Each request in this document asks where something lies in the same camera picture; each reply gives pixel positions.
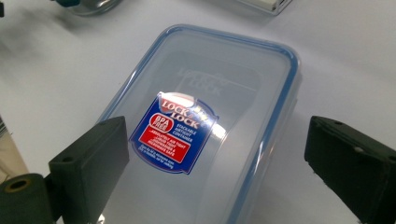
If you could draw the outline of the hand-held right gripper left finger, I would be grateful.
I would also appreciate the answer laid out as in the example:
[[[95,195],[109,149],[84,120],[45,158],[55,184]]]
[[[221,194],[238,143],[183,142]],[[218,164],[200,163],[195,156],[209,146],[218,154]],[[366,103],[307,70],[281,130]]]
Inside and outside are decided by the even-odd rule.
[[[129,162],[125,117],[97,123],[49,162],[64,224],[95,224]]]

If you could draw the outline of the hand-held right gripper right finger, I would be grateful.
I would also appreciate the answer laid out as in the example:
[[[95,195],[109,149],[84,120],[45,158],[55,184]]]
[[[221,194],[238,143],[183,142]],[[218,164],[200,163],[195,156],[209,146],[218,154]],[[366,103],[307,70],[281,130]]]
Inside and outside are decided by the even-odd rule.
[[[396,224],[396,150],[314,116],[304,159],[362,224]]]

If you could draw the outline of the blue round plastic lid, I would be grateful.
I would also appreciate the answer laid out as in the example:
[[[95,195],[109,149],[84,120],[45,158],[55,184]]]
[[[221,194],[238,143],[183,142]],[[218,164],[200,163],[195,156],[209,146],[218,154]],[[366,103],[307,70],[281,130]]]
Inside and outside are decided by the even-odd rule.
[[[122,0],[51,0],[61,7],[81,17],[105,13],[117,6]]]

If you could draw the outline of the clear rectangular container blue-rimmed lid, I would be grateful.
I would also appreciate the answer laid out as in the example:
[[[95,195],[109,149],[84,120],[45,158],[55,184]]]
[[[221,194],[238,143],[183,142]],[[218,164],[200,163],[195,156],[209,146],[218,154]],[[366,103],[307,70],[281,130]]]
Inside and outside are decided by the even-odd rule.
[[[104,112],[125,118],[130,155],[106,224],[246,224],[299,65],[274,42],[167,28]]]

